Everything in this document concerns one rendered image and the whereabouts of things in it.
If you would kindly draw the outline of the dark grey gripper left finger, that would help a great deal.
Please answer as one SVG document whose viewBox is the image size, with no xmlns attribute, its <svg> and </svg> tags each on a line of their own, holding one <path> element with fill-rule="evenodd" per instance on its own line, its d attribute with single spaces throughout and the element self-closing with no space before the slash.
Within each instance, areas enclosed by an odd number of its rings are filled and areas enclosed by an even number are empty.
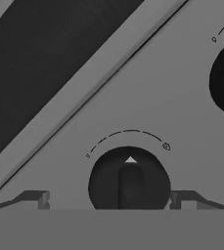
<svg viewBox="0 0 224 250">
<path fill-rule="evenodd" d="M 49 190 L 25 190 L 12 200 L 0 203 L 0 209 L 49 210 Z"/>
</svg>

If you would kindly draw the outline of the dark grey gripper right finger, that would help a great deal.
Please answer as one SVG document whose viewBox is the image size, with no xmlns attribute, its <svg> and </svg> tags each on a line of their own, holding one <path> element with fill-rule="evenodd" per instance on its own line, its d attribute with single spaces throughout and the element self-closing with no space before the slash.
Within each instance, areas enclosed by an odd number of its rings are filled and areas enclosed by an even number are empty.
<svg viewBox="0 0 224 250">
<path fill-rule="evenodd" d="M 208 200 L 201 196 L 195 190 L 173 190 L 170 193 L 170 204 L 169 208 L 174 210 L 181 210 L 182 203 L 185 201 L 192 201 L 196 204 L 197 210 L 213 210 L 222 209 L 224 210 L 224 205 L 217 203 L 212 200 Z"/>
</svg>

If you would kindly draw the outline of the black stove knob with white arrow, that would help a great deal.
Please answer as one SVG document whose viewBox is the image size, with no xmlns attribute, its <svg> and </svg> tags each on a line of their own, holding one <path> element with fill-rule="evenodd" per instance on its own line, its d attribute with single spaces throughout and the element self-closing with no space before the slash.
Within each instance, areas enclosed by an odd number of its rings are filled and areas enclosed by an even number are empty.
<svg viewBox="0 0 224 250">
<path fill-rule="evenodd" d="M 88 184 L 95 209 L 161 210 L 170 192 L 170 179 L 160 161 L 136 146 L 104 153 L 94 164 Z"/>
</svg>

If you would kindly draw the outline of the grey stove with black hob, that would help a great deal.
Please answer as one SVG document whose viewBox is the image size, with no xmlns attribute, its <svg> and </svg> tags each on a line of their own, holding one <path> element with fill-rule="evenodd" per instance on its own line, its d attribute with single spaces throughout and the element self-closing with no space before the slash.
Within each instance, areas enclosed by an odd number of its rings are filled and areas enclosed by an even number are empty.
<svg viewBox="0 0 224 250">
<path fill-rule="evenodd" d="M 49 190 L 50 209 L 95 209 L 94 164 L 136 146 L 171 191 L 224 205 L 223 48 L 224 0 L 0 0 L 0 203 Z"/>
</svg>

